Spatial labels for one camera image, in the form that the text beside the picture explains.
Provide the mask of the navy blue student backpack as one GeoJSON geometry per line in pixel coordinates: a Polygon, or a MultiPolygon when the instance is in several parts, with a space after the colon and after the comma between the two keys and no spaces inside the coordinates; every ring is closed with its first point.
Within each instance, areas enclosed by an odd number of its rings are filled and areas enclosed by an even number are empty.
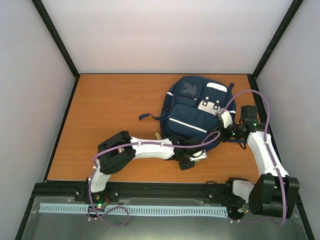
{"type": "Polygon", "coordinates": [[[166,93],[160,116],[152,117],[160,122],[162,137],[204,140],[221,124],[216,112],[222,108],[234,120],[236,102],[228,104],[234,85],[196,75],[182,77],[166,93]]]}

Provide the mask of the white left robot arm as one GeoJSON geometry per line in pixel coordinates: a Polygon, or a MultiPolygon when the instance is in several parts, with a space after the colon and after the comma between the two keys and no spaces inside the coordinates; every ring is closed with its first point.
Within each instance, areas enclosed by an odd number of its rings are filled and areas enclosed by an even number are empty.
{"type": "Polygon", "coordinates": [[[97,154],[92,159],[94,173],[89,177],[90,186],[86,195],[92,201],[101,200],[111,175],[120,172],[136,159],[174,160],[181,170],[188,170],[195,166],[195,162],[207,157],[198,138],[147,140],[130,136],[128,131],[121,131],[98,145],[97,154]]]}

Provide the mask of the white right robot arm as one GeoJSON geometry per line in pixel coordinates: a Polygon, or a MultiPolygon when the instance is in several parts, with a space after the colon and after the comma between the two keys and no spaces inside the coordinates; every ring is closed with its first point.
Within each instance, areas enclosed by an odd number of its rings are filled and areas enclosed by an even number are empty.
{"type": "Polygon", "coordinates": [[[249,147],[259,173],[256,183],[242,178],[230,178],[232,194],[242,198],[254,215],[289,219],[299,193],[300,183],[290,177],[281,164],[272,144],[268,125],[257,118],[256,106],[241,107],[240,122],[234,123],[231,112],[222,108],[217,112],[222,122],[219,129],[222,142],[244,140],[249,147]]]}

